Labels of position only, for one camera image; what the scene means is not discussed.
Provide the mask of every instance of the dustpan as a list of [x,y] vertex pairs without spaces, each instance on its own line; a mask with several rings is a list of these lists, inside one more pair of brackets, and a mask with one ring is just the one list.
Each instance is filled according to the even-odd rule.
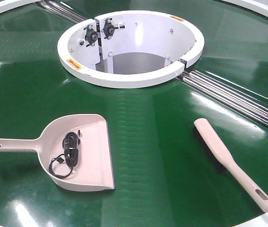
[[[80,131],[78,163],[64,179],[50,174],[51,160],[63,153],[62,141],[68,132]],[[75,114],[60,117],[48,124],[34,140],[0,139],[0,152],[37,152],[44,171],[61,188],[92,192],[114,189],[110,143],[106,120],[97,114]],[[70,171],[66,164],[53,164],[56,174]]]

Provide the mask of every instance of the orange label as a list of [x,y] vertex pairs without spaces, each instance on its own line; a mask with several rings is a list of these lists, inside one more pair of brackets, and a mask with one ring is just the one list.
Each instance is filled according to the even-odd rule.
[[182,19],[180,17],[176,17],[176,16],[170,16],[170,17],[175,19],[175,20],[179,20],[180,22],[184,21],[184,19]]
[[71,65],[71,66],[73,66],[76,70],[80,70],[81,69],[81,66],[77,63],[77,62],[75,62],[73,59],[67,59],[67,62]]

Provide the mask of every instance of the screw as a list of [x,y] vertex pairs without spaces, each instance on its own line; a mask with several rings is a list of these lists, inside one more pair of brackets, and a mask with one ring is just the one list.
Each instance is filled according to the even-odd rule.
[[98,38],[97,34],[92,34],[92,35],[91,35],[91,40],[92,40],[92,41],[95,42],[95,41],[97,40],[97,38]]
[[113,27],[110,27],[108,30],[107,30],[107,33],[112,35],[114,33],[115,29]]

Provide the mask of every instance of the green belt surface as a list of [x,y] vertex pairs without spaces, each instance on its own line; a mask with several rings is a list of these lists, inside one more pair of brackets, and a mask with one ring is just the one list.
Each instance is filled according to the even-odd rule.
[[[215,0],[66,3],[88,18],[145,9],[190,21],[205,37],[190,70],[217,74],[268,106],[268,19]],[[141,89],[79,80],[57,53],[72,25],[35,4],[0,15],[0,138],[35,139],[58,117],[100,114],[108,122],[116,188],[67,191],[37,154],[0,153],[0,225],[23,226],[16,203],[34,227],[230,227],[260,215],[231,174],[216,171],[192,130],[195,119],[207,118],[268,194],[268,128],[177,79]]]

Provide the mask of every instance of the black cable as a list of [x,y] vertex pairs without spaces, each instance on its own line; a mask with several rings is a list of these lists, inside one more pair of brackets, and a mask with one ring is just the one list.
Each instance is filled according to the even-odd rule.
[[[69,156],[73,161],[73,167],[77,165],[78,162],[78,145],[80,144],[80,139],[78,135],[74,132],[69,132],[62,141],[62,147],[64,149],[64,156]],[[66,164],[71,167],[69,159],[66,158]]]
[[49,166],[49,172],[50,172],[50,174],[52,174],[53,176],[55,176],[55,177],[57,177],[57,178],[59,178],[59,179],[63,179],[63,178],[66,178],[66,177],[68,177],[68,176],[70,176],[71,175],[71,173],[73,172],[73,168],[74,168],[74,162],[73,162],[73,160],[69,157],[69,156],[65,156],[65,158],[66,159],[68,159],[69,161],[70,161],[70,163],[71,163],[71,170],[70,170],[70,172],[67,174],[67,175],[59,175],[59,174],[55,174],[54,173],[54,171],[53,171],[53,167],[52,167],[52,165],[53,165],[53,163],[57,160],[57,159],[59,159],[61,156],[63,156],[64,154],[61,154],[61,155],[58,155],[57,157],[55,157],[55,158],[53,158],[52,160],[51,160],[51,163],[50,163],[50,166]]

